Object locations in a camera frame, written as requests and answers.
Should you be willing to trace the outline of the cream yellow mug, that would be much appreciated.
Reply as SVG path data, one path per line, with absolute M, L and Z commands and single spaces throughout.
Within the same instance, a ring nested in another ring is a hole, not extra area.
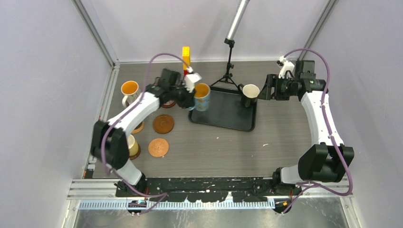
M 135 159 L 140 154 L 140 147 L 133 135 L 127 137 L 127 145 L 129 150 L 129 157 Z

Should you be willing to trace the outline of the rattan coaster front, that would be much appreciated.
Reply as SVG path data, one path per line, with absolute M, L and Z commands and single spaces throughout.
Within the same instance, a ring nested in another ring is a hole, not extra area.
M 138 126 L 135 127 L 134 130 L 132 130 L 131 134 L 136 134 L 136 133 L 141 132 L 144 128 L 144 125 L 145 125 L 145 122 L 142 121 Z

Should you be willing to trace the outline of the dark brown wooden coaster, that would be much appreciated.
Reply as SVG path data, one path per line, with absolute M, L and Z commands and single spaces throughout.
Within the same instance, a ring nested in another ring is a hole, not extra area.
M 129 148 L 129 159 L 136 159 L 141 153 L 141 147 L 138 144 L 134 144 Z

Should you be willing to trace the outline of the rattan coaster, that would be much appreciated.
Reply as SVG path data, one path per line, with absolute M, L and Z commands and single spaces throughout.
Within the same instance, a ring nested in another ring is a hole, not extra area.
M 153 157 L 163 157 L 169 151 L 169 143 L 163 138 L 156 138 L 148 145 L 148 152 Z
M 132 130 L 131 134 L 136 134 L 136 133 L 141 132 L 144 128 L 144 125 L 145 125 L 145 122 L 142 121 L 138 126 L 135 127 L 134 130 Z

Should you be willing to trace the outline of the blue patterned mug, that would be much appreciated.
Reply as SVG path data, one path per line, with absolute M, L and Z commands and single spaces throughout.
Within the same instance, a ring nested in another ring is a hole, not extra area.
M 210 94 L 211 89 L 205 83 L 199 83 L 195 86 L 195 95 L 194 95 L 194 102 L 195 105 L 193 107 L 187 108 L 188 110 L 196 110 L 199 112 L 207 111 L 210 104 Z

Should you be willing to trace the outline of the black white-inside mug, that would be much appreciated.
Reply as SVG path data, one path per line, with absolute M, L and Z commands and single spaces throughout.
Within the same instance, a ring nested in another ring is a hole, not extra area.
M 244 107 L 251 107 L 256 104 L 260 89 L 254 84 L 238 84 L 238 91 L 241 94 L 241 104 Z

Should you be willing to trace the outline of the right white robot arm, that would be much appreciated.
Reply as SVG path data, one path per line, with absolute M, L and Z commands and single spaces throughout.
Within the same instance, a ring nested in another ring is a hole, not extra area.
M 273 172 L 271 188 L 278 195 L 285 194 L 291 184 L 308 181 L 340 182 L 354 158 L 354 149 L 345 146 L 339 136 L 328 108 L 326 80 L 317 79 L 313 60 L 292 63 L 285 57 L 277 61 L 280 72 L 268 74 L 259 99 L 288 101 L 297 96 L 307 115 L 312 146 L 297 165 L 277 168 Z

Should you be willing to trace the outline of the pink ghost mug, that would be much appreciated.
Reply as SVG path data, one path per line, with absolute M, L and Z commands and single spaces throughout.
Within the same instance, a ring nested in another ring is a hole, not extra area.
M 165 106 L 175 105 L 174 100 L 169 100 L 168 102 L 164 103 Z

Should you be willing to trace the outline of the floral white mug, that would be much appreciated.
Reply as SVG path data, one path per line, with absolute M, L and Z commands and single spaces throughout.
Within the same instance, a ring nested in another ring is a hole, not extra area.
M 121 92 L 124 95 L 122 105 L 127 108 L 140 96 L 141 88 L 136 81 L 127 81 L 122 84 Z

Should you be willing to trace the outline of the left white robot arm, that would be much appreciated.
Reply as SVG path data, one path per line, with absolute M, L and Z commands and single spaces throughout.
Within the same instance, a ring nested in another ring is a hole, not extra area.
M 94 124 L 91 155 L 100 159 L 107 169 L 116 171 L 135 197 L 145 193 L 145 175 L 130 161 L 127 138 L 147 116 L 170 100 L 181 108 L 195 106 L 195 85 L 201 76 L 191 72 L 182 81 L 180 77 L 179 72 L 163 69 L 160 77 L 147 85 L 141 95 L 121 113 L 108 121 L 98 120 Z

